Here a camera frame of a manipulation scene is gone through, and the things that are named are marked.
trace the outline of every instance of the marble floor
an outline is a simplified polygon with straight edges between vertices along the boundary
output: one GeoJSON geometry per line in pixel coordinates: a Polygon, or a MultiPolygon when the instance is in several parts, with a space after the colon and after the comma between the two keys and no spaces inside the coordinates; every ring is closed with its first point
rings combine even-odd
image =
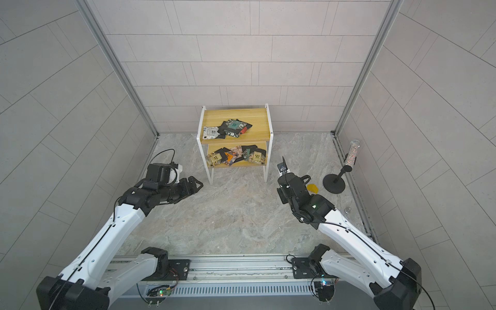
{"type": "MultiPolygon", "coordinates": [[[[170,254],[310,253],[319,243],[345,252],[328,236],[301,224],[277,194],[277,167],[284,155],[297,176],[310,175],[309,184],[337,209],[351,207],[349,220],[363,231],[363,223],[348,184],[335,195],[322,186],[326,174],[341,165],[329,133],[275,133],[267,183],[262,167],[215,169],[213,185],[200,157],[195,135],[162,134],[154,154],[174,148],[174,162],[183,165],[181,178],[193,175],[205,184],[202,190],[178,204],[155,207],[134,229],[118,255],[135,255],[146,247],[170,254]]],[[[172,152],[154,162],[168,163],[172,152]]]]}

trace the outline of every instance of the sparkly cylinder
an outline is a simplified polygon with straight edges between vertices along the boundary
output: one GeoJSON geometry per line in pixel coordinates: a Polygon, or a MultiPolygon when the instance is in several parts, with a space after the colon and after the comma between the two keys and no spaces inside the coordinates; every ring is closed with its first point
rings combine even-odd
{"type": "Polygon", "coordinates": [[[358,148],[360,147],[360,141],[351,140],[350,142],[350,150],[348,151],[348,156],[344,160],[344,170],[346,172],[350,172],[355,165],[355,161],[357,159],[358,148]]]}

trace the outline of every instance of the wire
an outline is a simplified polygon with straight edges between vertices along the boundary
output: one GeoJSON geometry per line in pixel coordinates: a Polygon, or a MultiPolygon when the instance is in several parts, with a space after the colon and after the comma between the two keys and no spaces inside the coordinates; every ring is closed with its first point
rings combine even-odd
{"type": "Polygon", "coordinates": [[[117,204],[117,201],[118,201],[119,199],[121,199],[121,198],[122,198],[122,196],[121,196],[121,197],[119,197],[119,198],[117,198],[117,199],[116,199],[116,202],[114,202],[114,223],[116,222],[116,204],[117,204]]]}
{"type": "Polygon", "coordinates": [[[152,160],[154,160],[154,159],[155,159],[155,157],[157,157],[157,156],[159,156],[160,154],[162,154],[163,152],[167,152],[167,151],[173,151],[173,154],[172,154],[172,159],[171,159],[171,162],[170,162],[170,163],[172,163],[172,161],[174,160],[174,155],[176,154],[176,150],[175,150],[175,149],[173,149],[173,148],[170,148],[170,149],[167,149],[167,150],[165,150],[165,151],[159,152],[157,155],[153,156],[153,158],[152,158],[152,159],[150,159],[150,162],[152,162],[152,160]]]}
{"type": "Polygon", "coordinates": [[[417,280],[415,280],[412,276],[410,276],[408,273],[404,272],[403,270],[399,269],[398,267],[394,266],[392,263],[388,262],[387,259],[385,259],[384,257],[382,257],[381,254],[379,254],[374,248],[372,248],[365,240],[363,240],[362,238],[360,238],[359,235],[357,235],[354,231],[352,231],[351,229],[348,229],[344,226],[341,226],[339,224],[336,224],[336,223],[330,223],[330,222],[313,222],[313,223],[321,223],[321,224],[328,224],[328,225],[334,225],[334,226],[338,226],[338,227],[341,227],[341,228],[344,228],[347,232],[350,232],[352,233],[353,235],[355,235],[358,239],[360,239],[360,241],[362,241],[363,243],[365,243],[372,251],[374,251],[375,254],[377,254],[377,256],[380,257],[380,259],[384,260],[386,262],[386,265],[387,266],[391,266],[393,267],[394,269],[398,270],[399,272],[403,273],[404,275],[406,275],[407,277],[409,277],[410,279],[412,279],[413,281],[415,281],[415,283],[417,283],[423,290],[424,292],[427,294],[427,297],[429,297],[429,300],[431,301],[431,304],[433,306],[433,310],[435,310],[435,306],[434,306],[434,302],[431,298],[431,296],[429,295],[429,293],[425,290],[425,288],[422,286],[422,284],[420,284],[417,280]]]}

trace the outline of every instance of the wall tile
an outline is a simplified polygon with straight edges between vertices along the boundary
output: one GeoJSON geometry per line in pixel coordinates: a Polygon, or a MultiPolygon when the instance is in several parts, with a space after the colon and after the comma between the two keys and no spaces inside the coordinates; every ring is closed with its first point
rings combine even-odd
{"type": "Polygon", "coordinates": [[[100,130],[96,132],[95,138],[97,138],[103,145],[105,145],[105,147],[111,153],[115,152],[116,147],[112,144],[112,142],[110,142],[110,140],[107,137],[105,137],[105,135],[100,130]]]}
{"type": "Polygon", "coordinates": [[[495,146],[427,84],[422,84],[405,112],[464,184],[496,168],[495,146]],[[479,154],[477,161],[474,154],[479,154]]]}
{"type": "Polygon", "coordinates": [[[332,131],[336,129],[338,122],[315,122],[313,131],[332,131]]]}
{"type": "Polygon", "coordinates": [[[320,68],[321,67],[322,67],[322,63],[321,62],[315,62],[313,64],[313,70],[311,72],[309,86],[317,86],[318,76],[320,75],[320,68]]]}
{"type": "Polygon", "coordinates": [[[491,309],[484,293],[451,241],[425,248],[422,254],[433,271],[450,309],[491,309]]]}
{"type": "Polygon", "coordinates": [[[364,62],[375,36],[343,36],[337,62],[364,62]]]}
{"type": "Polygon", "coordinates": [[[126,134],[103,170],[101,178],[112,185],[112,187],[117,188],[137,147],[131,137],[126,134]]]}
{"type": "Polygon", "coordinates": [[[249,62],[192,62],[197,85],[251,85],[249,62]]]}
{"type": "Polygon", "coordinates": [[[201,61],[196,36],[126,35],[126,38],[139,62],[201,61]]]}
{"type": "Polygon", "coordinates": [[[96,185],[98,185],[101,189],[103,189],[110,195],[113,195],[116,192],[116,189],[112,185],[110,185],[107,181],[102,179],[102,177],[98,178],[96,185]]]}
{"type": "Polygon", "coordinates": [[[396,152],[393,145],[390,145],[387,150],[377,159],[377,166],[380,168],[386,161],[396,152]]]}
{"type": "Polygon", "coordinates": [[[422,84],[422,80],[385,47],[381,48],[372,72],[402,108],[422,84]]]}
{"type": "Polygon", "coordinates": [[[318,86],[353,86],[363,64],[360,62],[325,62],[320,69],[318,86]]]}
{"type": "Polygon", "coordinates": [[[367,106],[364,107],[357,121],[358,129],[367,142],[373,158],[377,161],[391,145],[386,134],[375,120],[367,106]]]}
{"type": "Polygon", "coordinates": [[[57,20],[57,25],[59,25],[80,56],[97,45],[81,13],[74,12],[71,15],[64,16],[57,20]]]}
{"type": "Polygon", "coordinates": [[[493,117],[489,122],[482,126],[479,131],[486,136],[487,139],[496,137],[496,117],[493,117]]]}
{"type": "Polygon", "coordinates": [[[198,122],[167,123],[170,132],[198,132],[198,122]]]}
{"type": "Polygon", "coordinates": [[[0,298],[6,309],[19,309],[31,287],[45,268],[69,225],[43,213],[37,213],[0,262],[0,298]]]}
{"type": "Polygon", "coordinates": [[[259,85],[307,86],[313,70],[311,62],[261,62],[259,85]]]}
{"type": "Polygon", "coordinates": [[[413,20],[470,50],[494,22],[496,3],[475,1],[423,1],[413,20]]]}
{"type": "Polygon", "coordinates": [[[59,27],[57,22],[53,21],[50,24],[48,24],[47,26],[48,26],[48,28],[50,28],[51,32],[57,38],[59,43],[63,46],[65,51],[69,54],[69,56],[72,58],[72,60],[75,60],[76,58],[78,58],[79,54],[76,52],[76,49],[74,48],[74,46],[72,46],[71,42],[65,36],[64,32],[59,27]]]}
{"type": "Polygon", "coordinates": [[[138,114],[134,103],[126,97],[103,123],[100,131],[117,147],[138,114]]]}
{"type": "Polygon", "coordinates": [[[137,86],[135,89],[146,107],[170,105],[161,86],[137,86]]]}
{"type": "Polygon", "coordinates": [[[355,178],[355,183],[359,188],[359,195],[362,198],[365,209],[371,221],[372,229],[374,229],[376,235],[380,236],[387,231],[386,225],[384,224],[384,220],[380,215],[379,209],[377,208],[377,204],[375,203],[374,197],[367,184],[362,169],[358,165],[355,166],[353,171],[354,171],[353,175],[355,178]]]}
{"type": "Polygon", "coordinates": [[[496,305],[496,285],[481,287],[491,305],[496,305]]]}
{"type": "Polygon", "coordinates": [[[36,280],[20,310],[41,310],[40,303],[38,302],[38,296],[36,295],[36,288],[38,287],[38,284],[41,283],[41,280],[43,280],[43,278],[38,278],[38,280],[36,280]]]}
{"type": "Polygon", "coordinates": [[[123,34],[106,35],[107,40],[109,40],[112,49],[117,55],[117,58],[122,62],[135,62],[136,57],[132,51],[131,45],[127,41],[127,38],[123,34]]]}
{"type": "Polygon", "coordinates": [[[0,38],[2,38],[3,41],[9,41],[15,38],[15,34],[1,20],[0,20],[0,38]]]}
{"type": "Polygon", "coordinates": [[[421,24],[398,14],[391,30],[387,34],[384,46],[402,62],[410,64],[430,30],[421,24]]]}
{"type": "Polygon", "coordinates": [[[31,95],[0,114],[0,180],[3,181],[57,123],[31,95]]]}
{"type": "Polygon", "coordinates": [[[94,0],[108,34],[172,34],[162,1],[94,0]]]}
{"type": "Polygon", "coordinates": [[[384,216],[384,222],[386,223],[387,230],[391,239],[393,240],[394,246],[398,251],[398,256],[401,259],[412,258],[417,264],[420,265],[422,269],[422,285],[428,291],[437,291],[439,287],[437,286],[431,270],[426,263],[426,260],[422,256],[419,247],[415,243],[415,239],[412,233],[408,229],[408,226],[403,218],[400,209],[395,208],[391,212],[384,216]]]}
{"type": "Polygon", "coordinates": [[[262,1],[260,34],[320,35],[327,7],[318,1],[262,1]]]}
{"type": "Polygon", "coordinates": [[[331,106],[338,87],[335,86],[290,86],[287,106],[331,106]]]}
{"type": "Polygon", "coordinates": [[[441,159],[434,147],[397,103],[391,106],[380,122],[380,126],[414,179],[441,159]]]}
{"type": "Polygon", "coordinates": [[[398,253],[396,252],[396,248],[394,247],[393,240],[391,240],[391,236],[389,235],[388,232],[385,232],[384,234],[380,235],[378,239],[379,239],[378,240],[379,244],[383,249],[385,249],[386,251],[388,251],[393,255],[398,255],[398,253]]]}
{"type": "Polygon", "coordinates": [[[415,57],[413,57],[412,62],[408,65],[411,70],[417,70],[420,62],[424,59],[427,52],[431,49],[431,46],[434,44],[438,36],[439,35],[436,32],[429,32],[426,40],[424,41],[424,43],[422,43],[422,46],[420,46],[419,51],[415,54],[415,57]]]}
{"type": "Polygon", "coordinates": [[[270,117],[273,122],[290,122],[300,121],[302,118],[303,107],[270,107],[270,117]]]}
{"type": "Polygon", "coordinates": [[[496,270],[491,267],[491,257],[496,255],[492,246],[496,238],[494,223],[453,171],[434,180],[422,192],[477,282],[482,286],[494,285],[496,270]]]}
{"type": "Polygon", "coordinates": [[[332,25],[334,24],[334,17],[336,16],[336,10],[338,8],[339,2],[328,2],[327,13],[325,14],[324,25],[322,27],[321,35],[329,35],[331,33],[332,25]]]}
{"type": "Polygon", "coordinates": [[[0,46],[0,94],[14,103],[72,59],[47,26],[0,46]]]}
{"type": "Polygon", "coordinates": [[[222,105],[218,86],[170,86],[176,106],[222,105]]]}
{"type": "Polygon", "coordinates": [[[107,57],[103,54],[103,51],[99,45],[91,49],[91,54],[93,54],[93,57],[95,57],[103,72],[105,72],[105,75],[109,75],[114,72],[114,69],[110,65],[107,57]]]}
{"type": "Polygon", "coordinates": [[[146,132],[149,130],[148,124],[143,118],[143,116],[138,116],[134,123],[131,125],[131,130],[134,132],[136,137],[138,137],[139,141],[143,140],[146,135],[146,132]]]}
{"type": "Polygon", "coordinates": [[[415,72],[476,128],[496,115],[496,68],[438,37],[415,72]]]}
{"type": "Polygon", "coordinates": [[[389,99],[389,93],[384,86],[377,80],[377,78],[369,73],[362,89],[360,96],[365,101],[370,111],[377,117],[384,104],[389,99]]]}
{"type": "Polygon", "coordinates": [[[496,24],[493,23],[491,27],[484,33],[484,35],[477,41],[474,47],[470,50],[472,54],[477,57],[482,57],[484,53],[496,41],[496,24]]]}
{"type": "Polygon", "coordinates": [[[423,189],[427,184],[434,181],[443,173],[449,170],[448,164],[443,160],[439,160],[435,165],[425,171],[422,175],[415,179],[420,189],[423,189]]]}
{"type": "Polygon", "coordinates": [[[72,165],[76,160],[76,156],[74,156],[69,150],[67,150],[62,144],[58,143],[50,135],[47,135],[41,143],[70,165],[72,165]]]}
{"type": "Polygon", "coordinates": [[[388,6],[386,2],[340,2],[331,35],[375,36],[388,6]]]}
{"type": "Polygon", "coordinates": [[[86,53],[36,87],[31,95],[61,121],[104,79],[96,59],[86,53]]]}
{"type": "Polygon", "coordinates": [[[274,36],[272,61],[333,62],[341,40],[341,36],[274,36]]]}
{"type": "Polygon", "coordinates": [[[76,215],[74,213],[71,213],[71,212],[69,212],[63,208],[60,208],[59,206],[54,205],[53,203],[49,202],[48,200],[45,201],[45,203],[41,206],[40,212],[44,213],[46,215],[49,215],[53,218],[56,218],[60,221],[63,221],[64,223],[69,224],[69,225],[74,220],[74,217],[76,217],[76,215]]]}
{"type": "Polygon", "coordinates": [[[91,139],[48,200],[67,211],[77,213],[111,155],[97,138],[91,139]]]}
{"type": "Polygon", "coordinates": [[[127,66],[138,86],[189,85],[181,62],[127,62],[127,66]]]}
{"type": "Polygon", "coordinates": [[[441,226],[397,153],[386,161],[380,171],[414,237],[441,226]]]}
{"type": "Polygon", "coordinates": [[[174,34],[182,34],[181,25],[179,25],[178,15],[176,14],[176,7],[174,1],[164,1],[167,17],[171,23],[172,32],[174,34]]]}
{"type": "Polygon", "coordinates": [[[386,115],[386,113],[389,111],[389,109],[391,109],[392,105],[394,103],[397,103],[393,96],[389,96],[389,98],[387,99],[386,103],[384,104],[384,106],[382,107],[382,109],[380,109],[380,112],[379,114],[377,114],[377,116],[375,117],[375,119],[380,123],[383,119],[384,119],[384,116],[386,115]]]}
{"type": "Polygon", "coordinates": [[[315,122],[272,122],[276,132],[305,132],[313,131],[315,122]]]}
{"type": "MultiPolygon", "coordinates": [[[[357,138],[353,134],[348,134],[348,131],[346,132],[346,135],[349,139],[357,138]]],[[[387,187],[386,181],[380,173],[379,167],[375,164],[368,145],[362,145],[360,148],[362,150],[359,153],[359,158],[357,157],[357,162],[360,164],[365,180],[367,180],[367,184],[369,185],[377,206],[380,207],[390,200],[393,195],[387,187]]]]}
{"type": "Polygon", "coordinates": [[[0,18],[16,36],[76,11],[73,2],[64,0],[5,0],[0,4],[0,18]]]}
{"type": "Polygon", "coordinates": [[[343,107],[311,106],[307,121],[337,122],[343,113],[343,107]]]}
{"type": "Polygon", "coordinates": [[[230,106],[279,105],[280,86],[228,86],[230,106]]]}
{"type": "Polygon", "coordinates": [[[97,92],[92,91],[50,132],[50,136],[78,156],[110,114],[97,92]]]}
{"type": "Polygon", "coordinates": [[[362,113],[364,106],[365,106],[365,101],[362,99],[360,95],[358,95],[350,113],[351,117],[353,117],[353,120],[355,121],[358,120],[358,117],[360,117],[360,114],[362,113]]]}
{"type": "Polygon", "coordinates": [[[111,197],[98,186],[93,187],[72,225],[50,258],[50,264],[67,266],[81,253],[91,240],[111,197]]]}
{"type": "Polygon", "coordinates": [[[249,2],[250,34],[260,34],[260,2],[249,2]]]}
{"type": "Polygon", "coordinates": [[[204,62],[269,62],[272,37],[198,36],[198,44],[204,62]]]}
{"type": "Polygon", "coordinates": [[[496,222],[496,170],[473,181],[467,185],[467,189],[487,215],[496,222]]]}
{"type": "Polygon", "coordinates": [[[183,34],[250,34],[248,1],[174,1],[183,34]]]}
{"type": "Polygon", "coordinates": [[[1,183],[0,252],[7,253],[69,167],[40,144],[1,183]]]}
{"type": "Polygon", "coordinates": [[[442,226],[415,238],[420,249],[436,245],[446,240],[449,240],[449,237],[442,226]]]}
{"type": "Polygon", "coordinates": [[[391,211],[397,206],[398,204],[396,203],[396,200],[394,200],[394,198],[391,198],[385,204],[379,207],[379,212],[382,216],[384,216],[387,212],[391,211]]]}
{"type": "Polygon", "coordinates": [[[157,122],[196,122],[200,118],[195,107],[150,107],[157,122]]]}

